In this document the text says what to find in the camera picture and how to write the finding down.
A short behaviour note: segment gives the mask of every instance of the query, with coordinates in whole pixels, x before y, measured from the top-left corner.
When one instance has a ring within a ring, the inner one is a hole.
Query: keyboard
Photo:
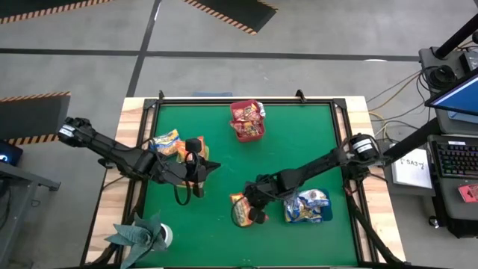
[[[441,176],[478,179],[478,138],[432,135],[429,141]]]

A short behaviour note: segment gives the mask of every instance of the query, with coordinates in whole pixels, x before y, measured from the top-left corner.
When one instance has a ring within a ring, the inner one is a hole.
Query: green mat
[[[149,253],[137,267],[357,265],[338,168],[300,188],[329,192],[331,221],[286,223],[282,203],[272,202],[263,225],[241,229],[231,222],[229,194],[241,192],[245,181],[302,166],[336,147],[328,105],[267,105],[266,112],[265,136],[240,143],[229,127],[228,105],[161,106],[156,135],[172,129],[182,139],[204,135],[210,159],[222,166],[208,177],[205,197],[186,206],[176,203],[171,185],[149,182],[144,217],[161,211],[174,236],[167,252]]]

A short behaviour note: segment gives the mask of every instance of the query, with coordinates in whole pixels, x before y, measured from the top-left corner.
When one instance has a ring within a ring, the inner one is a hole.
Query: warning stripe tape
[[[56,134],[43,134],[43,135],[36,135],[33,137],[4,139],[5,142],[14,146],[28,145],[33,143],[46,143],[46,142],[53,142],[58,140],[60,140],[60,138]]]
[[[258,1],[259,3],[261,3],[261,4],[265,4],[266,6],[268,6],[268,7],[272,8],[272,9],[274,9],[275,11],[278,11],[278,10],[279,10],[277,7],[274,7],[273,5],[268,4],[268,3],[264,2],[264,1],[261,1],[261,0],[257,0],[257,1]]]
[[[78,3],[65,4],[65,5],[60,6],[60,7],[50,7],[48,9],[44,9],[44,10],[31,11],[31,12],[28,12],[28,13],[23,13],[23,14],[13,15],[13,16],[5,17],[5,18],[0,18],[0,24],[5,24],[5,23],[9,23],[9,22],[18,22],[18,21],[25,20],[25,19],[37,18],[37,17],[40,17],[40,16],[60,13],[60,12],[64,12],[64,11],[68,11],[68,10],[74,10],[74,9],[78,9],[78,8],[82,8],[82,7],[88,7],[88,6],[91,6],[91,5],[106,3],[106,2],[109,2],[109,1],[113,1],[113,0],[85,0],[85,1],[78,2]]]
[[[210,7],[206,7],[205,5],[195,1],[195,0],[183,0],[184,2],[186,2],[186,4],[190,4],[192,5],[193,7],[199,9],[199,10],[202,10],[204,12],[206,12],[207,14],[209,15],[212,15],[212,16],[215,16],[216,18],[222,20],[223,22],[226,22],[242,31],[245,31],[246,33],[248,34],[251,34],[251,35],[256,35],[257,32],[254,31],[252,28],[250,28],[249,26],[247,25],[243,25],[242,23],[238,22],[238,21],[235,21],[229,17],[227,17],[226,15],[224,14],[221,14],[215,10],[213,10],[212,8]]]
[[[12,101],[20,101],[20,100],[27,100],[27,99],[39,99],[39,98],[49,98],[55,96],[71,96],[71,92],[57,92],[57,93],[43,93],[43,94],[34,94],[30,96],[13,96],[13,97],[5,97],[0,99],[0,102],[12,102]]]

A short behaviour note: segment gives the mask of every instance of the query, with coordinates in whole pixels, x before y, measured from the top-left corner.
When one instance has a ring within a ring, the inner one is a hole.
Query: concrete floor
[[[252,37],[179,0],[163,0],[149,50],[415,56],[419,48],[440,45],[477,12],[472,0],[268,2],[279,12]],[[138,50],[152,5],[153,0],[116,0],[0,25],[0,48]],[[70,90],[69,115],[89,118],[99,132],[113,136],[135,62],[136,57],[0,55],[0,98]],[[414,62],[146,58],[135,96],[156,96],[159,90],[168,96],[195,91],[290,96],[302,89],[306,95],[370,98],[419,69]],[[417,97],[410,85],[378,112],[401,114],[419,103]],[[427,111],[420,111],[399,120],[421,126]],[[394,139],[411,132],[389,128]],[[33,261],[34,268],[76,266],[105,171],[86,149],[50,143],[24,150],[22,167],[62,185],[55,194],[38,192],[42,204],[31,209],[14,258]],[[64,155],[74,170],[67,169]],[[393,196],[392,203],[408,261],[476,268],[477,240],[458,240],[446,229],[429,227],[417,197]]]

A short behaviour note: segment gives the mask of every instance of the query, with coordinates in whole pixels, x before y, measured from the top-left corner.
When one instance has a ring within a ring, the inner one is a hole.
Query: red basket
[[[257,101],[251,99],[251,100],[246,100],[246,101],[240,101],[240,102],[233,102],[231,104],[231,114],[232,114],[232,119],[233,120],[237,120],[235,117],[234,117],[234,110],[235,109],[239,109],[239,108],[245,108],[245,107],[248,107],[250,106],[251,104],[254,104],[257,108],[257,112],[260,112],[260,108],[259,108],[259,104]],[[253,137],[241,137],[239,136],[239,133],[235,131],[236,133],[236,137],[238,138],[238,140],[240,142],[250,142],[250,141],[255,141],[255,140],[259,140],[261,139],[264,134],[266,133],[266,129],[264,127],[264,118],[261,116],[261,119],[259,120],[260,123],[259,123],[259,127],[261,128],[261,134],[260,135],[256,135],[256,136],[253,136]]]

